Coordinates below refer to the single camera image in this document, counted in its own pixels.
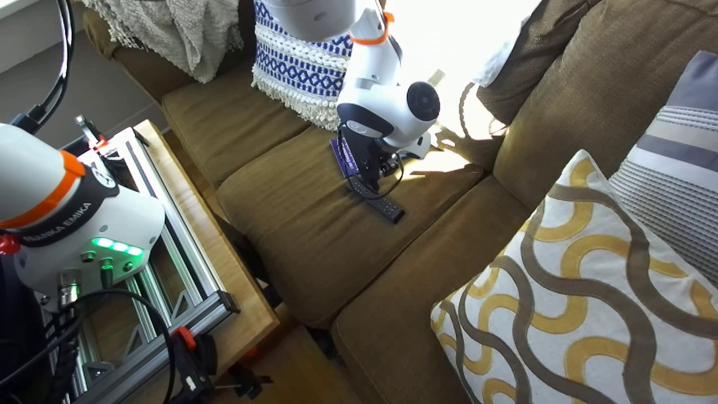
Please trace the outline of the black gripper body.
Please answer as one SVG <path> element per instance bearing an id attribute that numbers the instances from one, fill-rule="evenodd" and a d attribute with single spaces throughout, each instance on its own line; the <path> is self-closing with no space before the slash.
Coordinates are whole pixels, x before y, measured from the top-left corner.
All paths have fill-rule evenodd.
<path id="1" fill-rule="evenodd" d="M 347 124 L 339 128 L 339 134 L 349 144 L 359 174 L 355 175 L 368 188 L 377 192 L 379 180 L 397 171 L 393 153 L 388 153 L 377 140 L 356 134 Z"/>

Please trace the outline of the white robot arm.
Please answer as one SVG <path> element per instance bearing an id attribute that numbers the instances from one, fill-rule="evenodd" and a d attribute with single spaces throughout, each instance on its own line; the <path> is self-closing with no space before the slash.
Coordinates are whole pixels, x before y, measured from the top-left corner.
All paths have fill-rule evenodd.
<path id="1" fill-rule="evenodd" d="M 349 180 L 379 192 L 406 154 L 428 153 L 439 97 L 428 82 L 402 77 L 404 50 L 379 0 L 267 0 L 267 10 L 296 40 L 353 40 L 336 99 L 339 157 L 353 169 Z"/>

